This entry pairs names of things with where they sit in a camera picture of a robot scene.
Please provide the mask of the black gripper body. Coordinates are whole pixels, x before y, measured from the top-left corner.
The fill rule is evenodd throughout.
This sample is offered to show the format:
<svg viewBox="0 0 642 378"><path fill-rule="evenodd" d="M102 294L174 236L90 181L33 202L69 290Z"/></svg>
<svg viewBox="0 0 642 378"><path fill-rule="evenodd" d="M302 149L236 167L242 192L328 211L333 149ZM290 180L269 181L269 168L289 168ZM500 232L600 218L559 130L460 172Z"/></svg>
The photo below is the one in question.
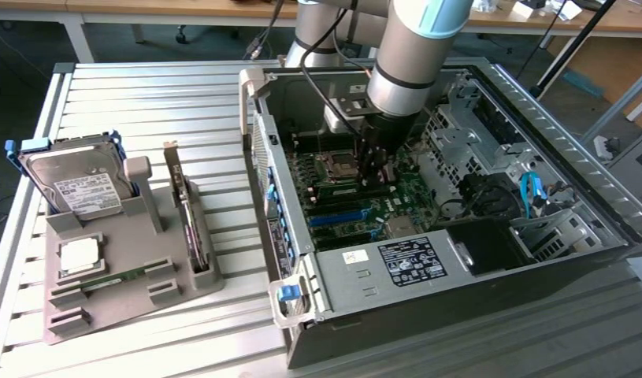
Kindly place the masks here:
<svg viewBox="0 0 642 378"><path fill-rule="evenodd" d="M408 116L395 116L388 113L374 113L365 117L362 138L374 148L396 154L407 143L420 113Z"/></svg>

